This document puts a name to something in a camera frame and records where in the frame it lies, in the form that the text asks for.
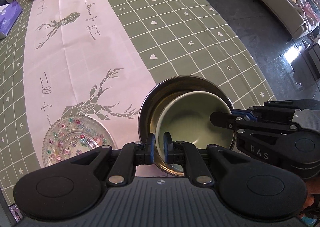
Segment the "silver screw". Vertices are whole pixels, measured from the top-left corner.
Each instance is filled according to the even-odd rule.
[[[108,180],[112,184],[120,184],[124,181],[124,177],[122,177],[120,175],[113,175],[113,176],[109,177]]]
[[[201,175],[196,178],[196,181],[200,184],[209,184],[212,182],[212,178],[206,175]]]

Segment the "finger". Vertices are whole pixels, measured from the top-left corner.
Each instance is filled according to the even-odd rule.
[[[320,194],[320,176],[307,180],[308,194]]]
[[[303,209],[313,205],[314,202],[315,202],[315,197],[309,194],[306,201],[304,202]]]

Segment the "floral plate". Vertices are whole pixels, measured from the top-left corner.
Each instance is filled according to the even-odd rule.
[[[84,115],[67,116],[48,130],[42,146],[43,164],[50,166],[102,145],[116,149],[111,135],[101,123]]]

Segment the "green bowl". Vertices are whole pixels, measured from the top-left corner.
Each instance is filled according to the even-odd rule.
[[[193,143],[199,149],[208,144],[229,148],[233,131],[212,125],[213,112],[231,113],[227,104],[218,96],[204,91],[193,91],[176,97],[161,112],[156,130],[156,148],[164,159],[163,134],[170,132],[173,141]],[[171,165],[179,172],[182,166]]]

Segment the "purple tissue box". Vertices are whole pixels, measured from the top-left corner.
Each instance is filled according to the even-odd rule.
[[[20,4],[17,1],[13,1],[0,13],[0,40],[9,34],[21,12]]]

